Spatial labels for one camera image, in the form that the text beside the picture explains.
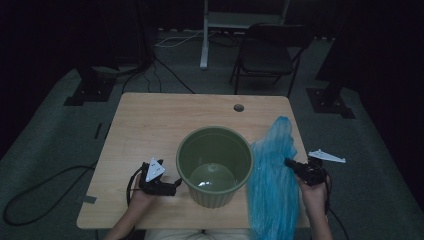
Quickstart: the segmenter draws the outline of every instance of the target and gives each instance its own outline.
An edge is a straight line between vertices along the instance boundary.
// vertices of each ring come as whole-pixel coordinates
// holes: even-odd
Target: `black cable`
[[[193,240],[196,240],[196,239],[199,239],[199,238],[201,238],[201,237],[204,237],[205,235],[208,235],[208,234],[206,234],[205,230],[202,230],[201,232],[195,232],[195,233],[192,233],[192,234],[188,235],[188,236],[185,238],[185,240],[192,239],[192,237],[194,237],[195,235],[197,235],[197,234],[199,234],[199,233],[201,233],[201,234],[200,234],[200,235],[198,235],[198,236],[197,236],[195,239],[193,239]]]
[[[67,169],[65,169],[65,170],[63,170],[63,171],[61,171],[61,172],[59,172],[59,173],[57,173],[57,174],[49,177],[48,179],[44,180],[43,182],[41,182],[39,184],[36,184],[36,185],[34,185],[34,186],[32,186],[32,187],[30,187],[30,188],[22,191],[21,193],[17,194],[11,200],[9,200],[9,202],[6,204],[6,207],[3,210],[3,221],[5,223],[7,223],[8,225],[10,225],[10,226],[25,226],[25,225],[32,224],[32,223],[34,223],[34,222],[36,222],[36,221],[44,218],[47,214],[49,214],[63,200],[63,198],[71,191],[71,189],[78,183],[78,181],[89,170],[94,170],[94,165],[96,165],[96,164],[97,164],[97,161],[94,162],[93,164],[91,164],[90,166],[74,166],[74,167],[67,168]],[[68,172],[68,171],[71,171],[71,170],[75,170],[75,169],[80,169],[80,168],[83,168],[83,169],[86,169],[86,170],[71,184],[71,186],[65,191],[65,193],[62,194],[62,196],[46,212],[42,213],[40,216],[38,216],[36,218],[33,218],[31,220],[27,220],[27,221],[23,221],[23,222],[13,222],[12,220],[9,219],[9,216],[8,216],[8,210],[9,210],[9,208],[12,206],[13,203],[15,203],[22,196],[24,196],[24,195],[26,195],[26,194],[28,194],[30,192],[33,192],[34,190],[40,188],[41,186],[43,186],[47,182],[51,181],[52,179],[56,178],[57,176],[65,173],[65,172]]]
[[[128,181],[128,185],[127,185],[127,191],[126,191],[126,198],[127,198],[127,205],[129,206],[130,205],[130,201],[131,201],[131,191],[133,191],[133,190],[135,190],[135,189],[132,189],[131,187],[132,187],[132,184],[133,184],[133,182],[134,182],[134,179],[136,179],[136,177],[137,177],[137,174],[139,173],[139,172],[141,172],[141,170],[142,170],[142,168],[140,167],[139,169],[137,169],[137,171],[135,171],[134,172],[134,174],[131,176],[131,178],[130,178],[130,180]]]
[[[213,37],[209,38],[209,43],[212,45],[217,45],[219,47],[225,47],[225,48],[234,48],[240,45],[240,41],[235,36],[231,36],[230,34],[224,33],[224,32],[220,32],[219,35],[229,39],[232,43],[229,45],[226,45],[216,41],[212,41]]]
[[[187,90],[189,90],[191,93],[196,94],[193,90],[191,90],[178,76],[175,74],[168,66],[166,66],[162,61],[160,61],[157,57],[155,57],[155,60],[158,61],[162,66],[164,66],[172,75],[174,75],[175,78],[185,87]]]
[[[138,72],[139,69],[140,69],[140,67],[137,66],[135,68],[128,69],[128,70],[123,71],[123,72],[117,72],[117,73],[101,72],[101,71],[98,71],[98,70],[95,70],[95,69],[93,69],[93,70],[96,72],[97,77],[103,79],[103,78],[119,78],[119,77],[122,77],[122,76],[125,76],[125,75],[133,74],[134,72]]]
[[[124,93],[125,93],[125,86],[127,86],[128,82],[131,80],[131,78],[133,78],[135,75],[137,75],[137,74],[141,73],[141,71],[140,71],[140,70],[141,70],[141,69],[139,68],[139,69],[137,70],[137,72],[133,73],[133,75],[131,75],[131,76],[130,76],[127,80],[125,80],[125,82],[124,82],[124,86],[122,86],[121,94],[124,94]]]
[[[333,216],[336,218],[336,220],[337,220],[337,222],[339,223],[339,225],[340,225],[340,227],[342,228],[342,230],[343,230],[343,233],[345,234],[345,237],[346,237],[346,239],[347,240],[349,240],[349,235],[347,234],[347,230],[346,230],[346,228],[345,228],[345,226],[343,225],[343,223],[342,223],[342,221],[339,219],[339,217],[337,217],[337,215],[334,213],[334,211],[330,208],[330,209],[328,209],[330,212],[331,212],[331,214],[333,214]]]
[[[328,172],[327,172],[327,176],[330,179],[330,182],[332,182],[331,181],[331,176],[330,176],[330,174]],[[325,188],[327,189],[326,210],[328,210],[331,214],[333,214],[333,216],[336,218],[337,222],[339,223],[340,227],[342,228],[343,233],[344,233],[346,239],[349,240],[350,239],[349,238],[349,234],[347,233],[347,230],[346,230],[345,226],[343,225],[343,223],[339,219],[339,217],[336,215],[336,213],[330,208],[330,193],[331,193],[331,190],[333,188],[333,184],[331,184],[331,185],[328,184],[328,181],[326,180],[325,181]]]
[[[146,77],[146,72],[143,73],[143,77],[147,81],[147,92],[151,93],[151,91],[150,91],[150,79],[148,77]]]
[[[160,77],[156,74],[156,64],[154,62],[153,62],[153,68],[154,68],[153,75],[155,75],[156,78],[159,81],[159,92],[161,93],[162,92],[162,82],[160,81]]]

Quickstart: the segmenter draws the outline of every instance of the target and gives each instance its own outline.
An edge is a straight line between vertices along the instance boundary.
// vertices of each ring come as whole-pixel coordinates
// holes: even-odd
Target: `green bucket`
[[[207,208],[227,204],[249,179],[253,155],[237,132],[213,126],[197,129],[178,147],[177,170],[195,202]]]

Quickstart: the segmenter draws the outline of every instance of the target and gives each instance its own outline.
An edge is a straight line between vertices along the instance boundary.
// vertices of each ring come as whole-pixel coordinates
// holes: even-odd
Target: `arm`
[[[303,203],[311,225],[312,239],[332,240],[333,236],[325,215],[325,201],[327,199],[325,183],[311,187],[300,178],[297,178],[297,183],[302,191]]]
[[[140,175],[137,176],[136,186],[140,181]],[[104,240],[117,240],[126,237],[132,228],[140,221],[144,213],[149,209],[156,196],[145,194],[142,191],[134,191],[131,197],[130,205],[121,219],[106,234]]]

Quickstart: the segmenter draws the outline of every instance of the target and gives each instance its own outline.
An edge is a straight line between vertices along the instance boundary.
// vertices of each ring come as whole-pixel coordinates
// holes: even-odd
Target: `dark background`
[[[210,10],[279,13],[282,2],[216,0]],[[203,1],[0,2],[3,156],[54,84],[76,66],[140,63],[155,31],[202,29]],[[286,23],[311,26],[333,47],[317,79],[357,91],[405,181],[423,208],[424,7],[421,1],[298,0]]]

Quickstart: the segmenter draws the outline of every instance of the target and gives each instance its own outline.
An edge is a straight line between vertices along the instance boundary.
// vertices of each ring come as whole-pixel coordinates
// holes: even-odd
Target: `black stand base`
[[[355,119],[352,109],[346,107],[340,96],[336,98],[332,105],[327,106],[322,98],[324,89],[307,88],[306,92],[316,113],[340,114],[343,118]]]
[[[74,95],[68,97],[63,104],[64,106],[82,106],[84,102],[107,102],[115,85],[116,79],[101,80],[95,89],[87,88],[84,81],[78,85]]]

